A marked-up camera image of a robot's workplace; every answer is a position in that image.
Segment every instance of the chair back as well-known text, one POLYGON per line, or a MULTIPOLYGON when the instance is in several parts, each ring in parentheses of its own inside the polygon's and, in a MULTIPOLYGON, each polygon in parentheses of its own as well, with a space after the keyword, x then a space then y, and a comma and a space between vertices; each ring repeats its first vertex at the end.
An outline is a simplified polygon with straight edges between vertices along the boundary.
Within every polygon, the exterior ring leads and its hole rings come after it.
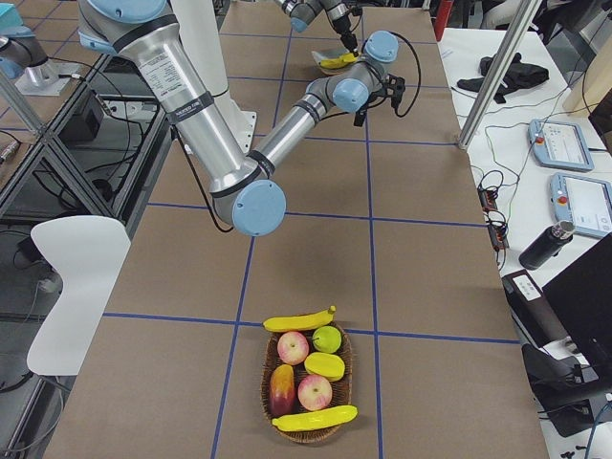
POLYGON ((130 247, 118 220, 64 217, 32 229, 32 239, 63 281, 62 293, 28 353, 36 374, 76 375, 130 247))

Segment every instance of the black glove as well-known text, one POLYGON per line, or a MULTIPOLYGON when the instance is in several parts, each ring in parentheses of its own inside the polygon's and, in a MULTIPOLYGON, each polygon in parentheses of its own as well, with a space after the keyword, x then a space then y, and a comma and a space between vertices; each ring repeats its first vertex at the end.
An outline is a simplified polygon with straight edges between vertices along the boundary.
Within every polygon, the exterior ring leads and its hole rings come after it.
MULTIPOLYGON (((504 96, 513 93, 519 89, 528 89, 537 86, 546 81, 548 77, 548 69, 535 64, 523 64, 520 59, 522 56, 516 53, 512 64, 508 68, 508 72, 504 76, 502 83, 495 93, 495 101, 497 103, 505 103, 504 96)), ((480 60, 480 74, 485 76, 491 64, 493 57, 483 57, 480 60)), ((460 79, 457 81, 457 86, 461 89, 473 91, 477 93, 482 86, 484 78, 460 79)))

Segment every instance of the computer monitor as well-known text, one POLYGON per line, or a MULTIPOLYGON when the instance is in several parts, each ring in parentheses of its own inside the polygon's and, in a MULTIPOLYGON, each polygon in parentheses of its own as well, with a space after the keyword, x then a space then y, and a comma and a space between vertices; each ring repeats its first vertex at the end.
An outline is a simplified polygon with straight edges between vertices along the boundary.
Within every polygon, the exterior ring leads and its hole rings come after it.
MULTIPOLYGON (((593 425, 612 392, 612 234, 542 289, 552 310, 590 367, 554 361, 533 346, 523 348, 532 389, 558 433, 569 436, 593 425)), ((612 421, 605 413, 603 421, 612 421)))

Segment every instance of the black bottle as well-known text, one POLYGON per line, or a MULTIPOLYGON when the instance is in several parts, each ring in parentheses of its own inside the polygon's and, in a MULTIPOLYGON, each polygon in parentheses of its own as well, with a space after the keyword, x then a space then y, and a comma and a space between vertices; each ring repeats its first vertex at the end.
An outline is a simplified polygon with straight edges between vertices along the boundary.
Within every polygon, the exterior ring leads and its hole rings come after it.
POLYGON ((531 245, 518 256, 518 262, 527 270, 536 270, 574 236, 574 224, 562 220, 542 232, 531 245))

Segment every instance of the toy banana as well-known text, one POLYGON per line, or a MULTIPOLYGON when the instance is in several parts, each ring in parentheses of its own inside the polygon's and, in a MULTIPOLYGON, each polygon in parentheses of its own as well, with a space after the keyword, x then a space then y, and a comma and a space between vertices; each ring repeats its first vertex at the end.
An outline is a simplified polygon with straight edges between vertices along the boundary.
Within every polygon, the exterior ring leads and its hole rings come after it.
POLYGON ((357 60, 357 57, 353 53, 346 53, 334 59, 322 59, 318 65, 322 69, 336 70, 346 67, 357 60))
POLYGON ((308 413, 286 414, 280 418, 272 419, 272 425, 283 432, 302 432, 348 423, 353 421, 356 416, 356 406, 342 404, 308 413))
POLYGON ((334 320, 336 306, 305 316, 271 317, 264 321, 264 328, 269 332, 290 332, 314 330, 323 325, 327 325, 334 320))

